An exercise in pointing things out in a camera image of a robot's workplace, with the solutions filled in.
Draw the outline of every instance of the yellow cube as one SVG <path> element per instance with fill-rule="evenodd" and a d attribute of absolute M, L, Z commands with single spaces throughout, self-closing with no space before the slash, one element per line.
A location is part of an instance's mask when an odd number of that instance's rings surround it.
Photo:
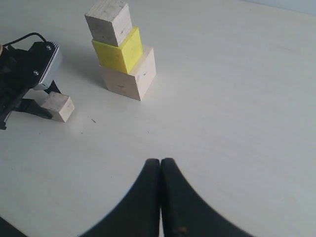
<path fill-rule="evenodd" d="M 116 47 L 92 40 L 100 65 L 129 73 L 143 54 L 139 28 L 134 26 L 123 43 Z"/>

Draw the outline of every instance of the wooden cube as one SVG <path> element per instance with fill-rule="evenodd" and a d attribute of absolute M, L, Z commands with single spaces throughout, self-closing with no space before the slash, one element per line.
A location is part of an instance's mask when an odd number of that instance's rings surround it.
<path fill-rule="evenodd" d="M 85 14 L 95 41 L 120 46 L 132 30 L 129 7 L 120 0 L 98 0 Z"/>
<path fill-rule="evenodd" d="M 59 122 L 66 122 L 75 109 L 69 96 L 53 91 L 45 99 L 41 107 L 47 109 L 53 115 L 53 120 Z"/>
<path fill-rule="evenodd" d="M 142 100 L 156 76 L 154 49 L 143 45 L 144 53 L 129 74 L 100 65 L 101 75 L 109 91 Z"/>
<path fill-rule="evenodd" d="M 136 26 L 119 47 L 95 40 L 92 40 L 92 44 L 100 65 L 123 73 L 129 73 L 143 54 L 139 28 Z"/>

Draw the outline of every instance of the block tower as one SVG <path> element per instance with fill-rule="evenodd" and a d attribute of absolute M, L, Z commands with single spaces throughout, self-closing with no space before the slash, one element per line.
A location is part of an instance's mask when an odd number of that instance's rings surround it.
<path fill-rule="evenodd" d="M 142 45 L 128 4 L 121 0 L 98 0 L 85 18 L 108 90 L 142 100 L 156 76 L 154 49 Z"/>

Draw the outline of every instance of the table surface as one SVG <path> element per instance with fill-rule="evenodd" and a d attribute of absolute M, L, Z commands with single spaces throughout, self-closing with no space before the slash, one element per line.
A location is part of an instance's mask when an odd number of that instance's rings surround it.
<path fill-rule="evenodd" d="M 155 49 L 142 102 L 104 88 L 84 18 L 94 0 L 2 1 L 2 43 L 35 31 L 61 45 L 56 83 L 75 111 L 67 123 L 12 114 L 0 133 L 0 216 L 30 237 L 80 235 L 147 158 L 172 157 L 251 234 L 316 236 L 316 18 L 238 0 L 128 2 Z"/>

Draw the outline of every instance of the wooden block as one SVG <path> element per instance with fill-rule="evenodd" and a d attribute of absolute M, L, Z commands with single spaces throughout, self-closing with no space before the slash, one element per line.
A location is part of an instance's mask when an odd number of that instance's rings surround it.
<path fill-rule="evenodd" d="M 85 14 L 95 41 L 120 46 L 132 30 L 129 7 L 120 0 L 98 0 Z"/>
<path fill-rule="evenodd" d="M 92 44 L 100 65 L 123 73 L 129 73 L 143 54 L 139 28 L 136 26 L 119 47 L 95 40 L 92 40 Z"/>
<path fill-rule="evenodd" d="M 100 65 L 101 75 L 109 91 L 142 100 L 156 76 L 154 49 L 143 45 L 144 54 L 129 74 Z"/>
<path fill-rule="evenodd" d="M 59 122 L 66 122 L 75 109 L 69 96 L 53 91 L 41 107 L 47 109 L 53 115 L 53 119 Z"/>

